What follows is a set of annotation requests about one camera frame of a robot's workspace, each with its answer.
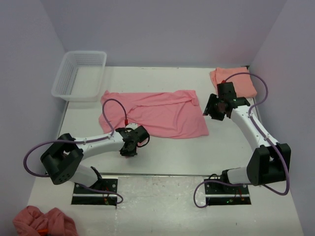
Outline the pink t shirt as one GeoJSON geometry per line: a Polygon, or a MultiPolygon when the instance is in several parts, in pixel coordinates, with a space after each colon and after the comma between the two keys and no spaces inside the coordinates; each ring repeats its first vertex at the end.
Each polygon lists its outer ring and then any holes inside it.
{"type": "Polygon", "coordinates": [[[99,117],[104,133],[110,126],[125,122],[142,125],[151,136],[190,139],[209,134],[194,90],[175,92],[117,93],[106,91],[101,97],[105,111],[99,117]]]}

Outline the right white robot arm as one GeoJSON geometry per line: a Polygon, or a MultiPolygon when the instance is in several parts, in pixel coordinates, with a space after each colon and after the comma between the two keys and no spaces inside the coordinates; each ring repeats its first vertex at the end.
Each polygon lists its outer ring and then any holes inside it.
{"type": "Polygon", "coordinates": [[[211,94],[204,110],[205,116],[222,121],[231,119],[242,131],[253,153],[246,167],[224,170],[220,189],[231,193],[238,184],[263,185],[286,182],[284,194],[289,191],[289,165],[291,149],[273,138],[256,115],[253,106],[244,97],[237,97],[232,82],[217,85],[217,94],[211,94]]]}

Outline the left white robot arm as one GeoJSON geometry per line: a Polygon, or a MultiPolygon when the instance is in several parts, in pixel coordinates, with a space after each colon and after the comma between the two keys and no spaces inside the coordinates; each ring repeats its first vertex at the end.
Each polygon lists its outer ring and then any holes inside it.
{"type": "Polygon", "coordinates": [[[91,193],[102,189],[100,174],[94,167],[85,167],[81,162],[106,152],[119,152],[121,156],[137,155],[141,143],[149,141],[148,131],[141,125],[117,128],[111,133],[91,138],[73,138],[63,134],[41,156],[49,178],[54,185],[67,181],[82,184],[91,193]]]}

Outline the folded salmon t shirt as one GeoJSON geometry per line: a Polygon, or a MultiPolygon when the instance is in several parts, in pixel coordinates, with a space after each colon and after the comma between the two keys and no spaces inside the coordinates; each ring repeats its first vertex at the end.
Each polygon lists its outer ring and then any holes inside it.
{"type": "MultiPolygon", "coordinates": [[[[210,79],[215,89],[217,90],[217,84],[220,84],[223,80],[227,79],[229,76],[248,72],[246,67],[236,67],[236,68],[220,68],[217,67],[214,71],[210,72],[210,79]]],[[[233,76],[228,82],[232,82],[234,89],[236,91],[237,97],[254,98],[257,95],[251,77],[248,74],[242,74],[233,76]]]]}

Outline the white plastic basket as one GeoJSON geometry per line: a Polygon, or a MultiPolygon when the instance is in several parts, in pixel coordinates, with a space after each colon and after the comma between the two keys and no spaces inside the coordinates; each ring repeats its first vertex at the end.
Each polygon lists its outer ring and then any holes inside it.
{"type": "Polygon", "coordinates": [[[68,102],[95,102],[100,91],[107,54],[103,51],[65,53],[51,95],[68,102]]]}

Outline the crumpled salmon shirt pile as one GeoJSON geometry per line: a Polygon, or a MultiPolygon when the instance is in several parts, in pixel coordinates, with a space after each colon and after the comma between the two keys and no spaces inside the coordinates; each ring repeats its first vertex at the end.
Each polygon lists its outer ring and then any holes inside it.
{"type": "Polygon", "coordinates": [[[21,210],[12,223],[19,236],[77,236],[73,219],[58,208],[43,213],[35,206],[21,210]]]}

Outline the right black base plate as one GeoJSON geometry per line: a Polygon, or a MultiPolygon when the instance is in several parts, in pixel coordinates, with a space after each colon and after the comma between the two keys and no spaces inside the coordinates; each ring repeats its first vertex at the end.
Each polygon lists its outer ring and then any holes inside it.
{"type": "Polygon", "coordinates": [[[247,186],[226,186],[218,183],[205,183],[207,206],[251,205],[247,186]]]}

